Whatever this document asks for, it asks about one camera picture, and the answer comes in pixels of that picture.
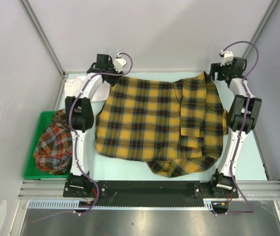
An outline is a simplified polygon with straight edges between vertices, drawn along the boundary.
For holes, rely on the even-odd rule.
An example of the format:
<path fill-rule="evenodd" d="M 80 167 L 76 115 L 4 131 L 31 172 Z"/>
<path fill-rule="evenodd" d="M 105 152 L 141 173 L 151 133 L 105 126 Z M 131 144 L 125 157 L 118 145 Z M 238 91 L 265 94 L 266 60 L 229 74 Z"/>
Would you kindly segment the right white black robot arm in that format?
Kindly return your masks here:
<path fill-rule="evenodd" d="M 254 130 L 262 105 L 262 100 L 255 97 L 249 87 L 243 72 L 247 60 L 221 52 L 220 63 L 211 64 L 210 76 L 224 81 L 234 95 L 233 102 L 226 117 L 228 139 L 223 158 L 212 175 L 209 192 L 215 198 L 223 198 L 237 190 L 235 184 L 237 162 L 244 140 Z"/>

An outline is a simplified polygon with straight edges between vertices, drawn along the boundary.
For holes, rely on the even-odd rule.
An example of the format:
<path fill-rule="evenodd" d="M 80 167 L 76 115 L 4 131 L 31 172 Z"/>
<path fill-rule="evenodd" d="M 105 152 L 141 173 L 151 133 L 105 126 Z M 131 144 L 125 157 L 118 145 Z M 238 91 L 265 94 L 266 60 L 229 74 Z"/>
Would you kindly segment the white folded shirt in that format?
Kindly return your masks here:
<path fill-rule="evenodd" d="M 107 100 L 111 86 L 108 82 L 104 82 L 101 75 L 94 76 L 95 73 L 86 76 L 76 76 L 67 79 L 64 84 L 65 97 L 77 97 L 81 92 L 81 98 L 89 98 L 92 103 L 104 102 Z"/>

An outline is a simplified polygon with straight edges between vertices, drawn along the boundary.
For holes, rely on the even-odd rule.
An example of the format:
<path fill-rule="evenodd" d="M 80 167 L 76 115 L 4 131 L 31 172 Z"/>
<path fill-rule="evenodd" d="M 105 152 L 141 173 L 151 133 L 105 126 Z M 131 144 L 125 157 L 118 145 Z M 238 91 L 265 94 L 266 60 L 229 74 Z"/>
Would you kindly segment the yellow plaid long sleeve shirt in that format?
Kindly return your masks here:
<path fill-rule="evenodd" d="M 204 73 L 175 82 L 122 77 L 97 115 L 95 148 L 166 177 L 204 172 L 222 155 L 226 116 Z"/>

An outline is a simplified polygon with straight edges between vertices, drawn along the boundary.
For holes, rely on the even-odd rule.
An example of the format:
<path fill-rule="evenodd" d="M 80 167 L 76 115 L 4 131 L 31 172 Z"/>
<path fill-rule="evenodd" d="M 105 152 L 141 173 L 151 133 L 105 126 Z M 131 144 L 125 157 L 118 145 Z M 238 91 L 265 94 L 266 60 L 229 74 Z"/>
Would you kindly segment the red plaid crumpled shirt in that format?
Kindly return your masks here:
<path fill-rule="evenodd" d="M 63 175 L 72 164 L 72 135 L 65 109 L 54 113 L 52 120 L 33 152 L 35 165 L 41 172 Z"/>

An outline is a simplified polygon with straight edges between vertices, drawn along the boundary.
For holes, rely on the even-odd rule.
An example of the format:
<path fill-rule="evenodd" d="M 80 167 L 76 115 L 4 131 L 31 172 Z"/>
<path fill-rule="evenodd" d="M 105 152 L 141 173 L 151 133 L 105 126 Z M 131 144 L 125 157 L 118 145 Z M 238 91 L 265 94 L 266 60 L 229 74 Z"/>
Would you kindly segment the right aluminium corner post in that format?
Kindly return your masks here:
<path fill-rule="evenodd" d="M 252 46 L 252 44 L 255 45 L 255 47 L 257 48 L 258 41 L 259 41 L 260 37 L 262 36 L 264 30 L 266 29 L 269 21 L 271 20 L 279 3 L 280 3 L 280 0 L 271 0 L 270 3 L 268 4 L 266 11 L 264 12 L 262 18 L 260 19 L 259 24 L 257 25 L 252 37 L 249 40 L 250 43 L 246 43 L 246 42 L 239 43 L 239 45 L 246 46 L 241 57 L 245 58 L 247 60 L 248 66 L 249 66 L 249 56 L 252 51 L 255 52 L 255 49 Z"/>

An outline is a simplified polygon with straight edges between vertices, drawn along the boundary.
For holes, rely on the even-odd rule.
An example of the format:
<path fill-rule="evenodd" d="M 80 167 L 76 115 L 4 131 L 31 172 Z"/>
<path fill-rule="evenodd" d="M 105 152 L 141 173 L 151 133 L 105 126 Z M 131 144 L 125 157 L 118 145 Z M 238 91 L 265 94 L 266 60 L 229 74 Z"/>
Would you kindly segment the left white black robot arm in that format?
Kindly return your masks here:
<path fill-rule="evenodd" d="M 84 197 L 91 192 L 91 181 L 87 178 L 90 171 L 87 145 L 95 123 L 92 104 L 108 99 L 111 86 L 124 74 L 126 64 L 121 54 L 117 54 L 115 59 L 98 54 L 86 75 L 67 79 L 64 84 L 67 124 L 72 136 L 72 165 L 64 188 L 65 195 L 73 191 Z"/>

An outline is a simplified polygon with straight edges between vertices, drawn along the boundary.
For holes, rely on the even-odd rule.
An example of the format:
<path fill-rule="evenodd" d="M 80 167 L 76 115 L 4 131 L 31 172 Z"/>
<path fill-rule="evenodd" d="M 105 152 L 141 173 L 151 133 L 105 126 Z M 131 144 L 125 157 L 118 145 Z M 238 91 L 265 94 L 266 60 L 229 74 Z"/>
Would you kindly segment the aluminium front frame rail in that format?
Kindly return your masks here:
<path fill-rule="evenodd" d="M 240 180 L 242 193 L 252 201 L 280 201 L 279 180 Z M 24 180 L 18 199 L 63 199 L 65 179 Z"/>

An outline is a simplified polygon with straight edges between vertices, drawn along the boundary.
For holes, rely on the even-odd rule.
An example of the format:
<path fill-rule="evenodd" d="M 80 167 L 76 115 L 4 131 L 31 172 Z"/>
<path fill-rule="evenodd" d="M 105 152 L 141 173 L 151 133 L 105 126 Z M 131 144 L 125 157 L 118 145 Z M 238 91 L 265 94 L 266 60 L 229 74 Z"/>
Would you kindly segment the left aluminium corner post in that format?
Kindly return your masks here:
<path fill-rule="evenodd" d="M 57 58 L 57 55 L 55 53 L 55 51 L 53 50 L 53 47 L 46 35 L 46 33 L 44 32 L 40 21 L 38 20 L 31 4 L 29 3 L 28 0 L 19 0 L 19 3 L 21 4 L 24 12 L 26 13 L 26 16 L 28 17 L 31 25 L 33 26 L 36 34 L 38 35 L 44 49 L 46 50 L 48 56 L 50 57 L 54 67 L 56 68 L 57 72 L 59 73 L 59 75 L 63 78 L 65 75 L 65 71 L 63 70 L 61 63 L 59 61 L 59 59 Z"/>

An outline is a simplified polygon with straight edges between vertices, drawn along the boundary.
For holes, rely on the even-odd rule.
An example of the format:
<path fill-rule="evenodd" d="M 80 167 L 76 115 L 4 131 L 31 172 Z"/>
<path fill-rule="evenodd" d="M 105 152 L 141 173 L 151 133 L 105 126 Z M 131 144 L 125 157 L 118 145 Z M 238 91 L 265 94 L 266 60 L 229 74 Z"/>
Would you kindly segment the aluminium corner post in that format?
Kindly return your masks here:
<path fill-rule="evenodd" d="M 28 0 L 19 0 L 19 3 L 21 4 L 24 12 L 26 13 L 26 16 L 28 17 L 31 25 L 33 26 L 36 34 L 38 35 L 44 49 L 46 50 L 48 56 L 50 57 L 54 67 L 56 68 L 57 72 L 59 73 L 59 75 L 63 78 L 65 75 L 65 71 L 63 70 L 61 63 L 59 61 L 59 59 L 57 58 L 57 55 L 55 53 L 55 51 L 53 50 L 53 47 L 46 35 L 46 33 L 44 32 L 40 21 L 38 20 L 31 4 L 29 3 Z"/>
<path fill-rule="evenodd" d="M 255 49 L 252 46 L 252 44 L 255 45 L 255 47 L 257 48 L 258 41 L 259 41 L 260 37 L 262 36 L 264 30 L 266 29 L 269 21 L 271 20 L 279 3 L 280 3 L 280 0 L 271 0 L 270 3 L 268 4 L 266 11 L 264 12 L 262 18 L 260 19 L 259 24 L 257 25 L 252 37 L 249 40 L 250 43 L 246 43 L 246 42 L 239 43 L 239 45 L 246 46 L 241 57 L 245 58 L 247 60 L 248 66 L 249 66 L 249 56 L 252 51 L 255 52 Z"/>

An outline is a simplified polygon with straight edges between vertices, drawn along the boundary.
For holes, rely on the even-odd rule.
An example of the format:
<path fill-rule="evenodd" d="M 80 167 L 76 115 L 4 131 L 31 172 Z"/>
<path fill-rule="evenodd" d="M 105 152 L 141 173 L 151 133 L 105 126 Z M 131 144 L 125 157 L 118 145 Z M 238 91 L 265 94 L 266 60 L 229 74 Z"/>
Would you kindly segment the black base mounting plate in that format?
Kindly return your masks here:
<path fill-rule="evenodd" d="M 214 190 L 199 181 L 123 181 L 97 183 L 98 207 L 200 207 L 203 199 L 238 198 L 233 190 Z"/>

